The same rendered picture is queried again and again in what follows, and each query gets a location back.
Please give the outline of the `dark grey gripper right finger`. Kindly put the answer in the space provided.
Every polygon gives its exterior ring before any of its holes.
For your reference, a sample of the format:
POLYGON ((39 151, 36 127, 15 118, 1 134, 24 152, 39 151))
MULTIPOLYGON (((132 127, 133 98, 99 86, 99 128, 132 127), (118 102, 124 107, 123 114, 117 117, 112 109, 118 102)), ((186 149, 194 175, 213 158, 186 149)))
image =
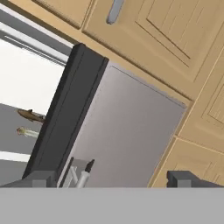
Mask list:
POLYGON ((167 177, 167 187, 221 187, 224 185, 218 185, 213 182, 209 182, 198 178, 190 171, 168 171, 167 177))

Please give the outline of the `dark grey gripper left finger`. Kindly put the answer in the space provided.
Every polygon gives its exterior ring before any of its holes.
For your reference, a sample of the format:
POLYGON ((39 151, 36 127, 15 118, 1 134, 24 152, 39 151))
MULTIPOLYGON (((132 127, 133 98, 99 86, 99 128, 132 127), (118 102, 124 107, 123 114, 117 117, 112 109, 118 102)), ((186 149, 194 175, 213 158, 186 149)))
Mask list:
POLYGON ((11 182, 6 185, 0 185, 0 188, 14 187, 14 188, 46 188, 56 187, 57 182, 54 171, 33 171, 26 178, 11 182))

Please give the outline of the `white fridge door rack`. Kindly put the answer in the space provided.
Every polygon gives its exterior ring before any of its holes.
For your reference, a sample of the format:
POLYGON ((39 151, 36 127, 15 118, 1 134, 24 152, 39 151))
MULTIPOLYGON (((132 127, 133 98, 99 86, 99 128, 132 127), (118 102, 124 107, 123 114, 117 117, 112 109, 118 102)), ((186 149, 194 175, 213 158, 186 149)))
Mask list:
POLYGON ((74 157, 72 157, 69 161, 69 164, 66 168, 66 171, 59 186, 64 188, 75 187, 78 182, 77 171, 78 171, 77 161, 74 157))

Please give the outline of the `brown fish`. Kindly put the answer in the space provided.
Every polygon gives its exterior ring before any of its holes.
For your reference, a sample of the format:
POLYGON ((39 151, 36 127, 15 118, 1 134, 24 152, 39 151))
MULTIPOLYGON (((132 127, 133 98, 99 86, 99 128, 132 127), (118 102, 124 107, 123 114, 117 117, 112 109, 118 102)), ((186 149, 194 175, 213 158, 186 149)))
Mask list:
POLYGON ((31 122, 40 122, 43 123, 45 121, 45 118, 42 115, 35 115, 32 113, 32 110, 25 110, 19 108, 17 112, 25 119, 28 119, 31 122))

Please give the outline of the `light wood cupboard door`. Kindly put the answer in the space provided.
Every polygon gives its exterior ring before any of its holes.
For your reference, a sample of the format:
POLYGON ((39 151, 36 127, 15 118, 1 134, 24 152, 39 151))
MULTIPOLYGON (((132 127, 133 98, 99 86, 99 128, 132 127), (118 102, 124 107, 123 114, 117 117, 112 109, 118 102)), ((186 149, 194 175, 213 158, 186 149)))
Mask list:
POLYGON ((56 17, 80 29, 93 0, 32 0, 56 17))
POLYGON ((199 71, 205 79, 178 136, 224 152, 224 46, 199 71))
POLYGON ((95 0, 84 32, 135 66, 193 98, 200 69, 224 28, 224 0, 124 0, 106 22, 114 0, 95 0))

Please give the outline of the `light wood drawer front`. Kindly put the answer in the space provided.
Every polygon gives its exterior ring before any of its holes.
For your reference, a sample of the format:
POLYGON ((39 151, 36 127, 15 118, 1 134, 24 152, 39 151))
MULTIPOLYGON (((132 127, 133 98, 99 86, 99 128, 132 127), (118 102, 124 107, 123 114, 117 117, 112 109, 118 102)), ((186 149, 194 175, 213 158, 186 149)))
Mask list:
POLYGON ((224 186, 224 153, 176 138, 150 186, 166 187, 168 171, 190 171, 200 179, 224 186))

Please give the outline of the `white bottle with dark cap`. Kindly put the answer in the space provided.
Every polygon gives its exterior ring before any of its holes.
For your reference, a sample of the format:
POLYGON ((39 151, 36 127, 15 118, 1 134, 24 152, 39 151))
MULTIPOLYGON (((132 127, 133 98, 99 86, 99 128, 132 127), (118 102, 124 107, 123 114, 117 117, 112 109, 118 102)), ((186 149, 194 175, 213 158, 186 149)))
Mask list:
POLYGON ((80 178, 76 184, 77 188, 83 188, 87 181, 88 178, 90 177, 90 172, 92 170, 92 167, 94 165, 95 161, 92 159, 86 166, 85 170, 81 172, 80 178))

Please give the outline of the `pale green vegetable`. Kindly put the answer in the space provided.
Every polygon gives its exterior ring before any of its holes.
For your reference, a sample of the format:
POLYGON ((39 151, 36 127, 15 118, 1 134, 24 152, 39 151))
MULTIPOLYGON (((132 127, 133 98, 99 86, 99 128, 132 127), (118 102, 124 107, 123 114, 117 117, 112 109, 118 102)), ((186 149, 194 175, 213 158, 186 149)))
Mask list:
POLYGON ((37 138, 39 136, 39 133, 38 132, 33 131, 31 129, 24 128, 24 127, 17 128, 17 133, 19 135, 23 135, 25 137, 34 137, 34 138, 37 138))

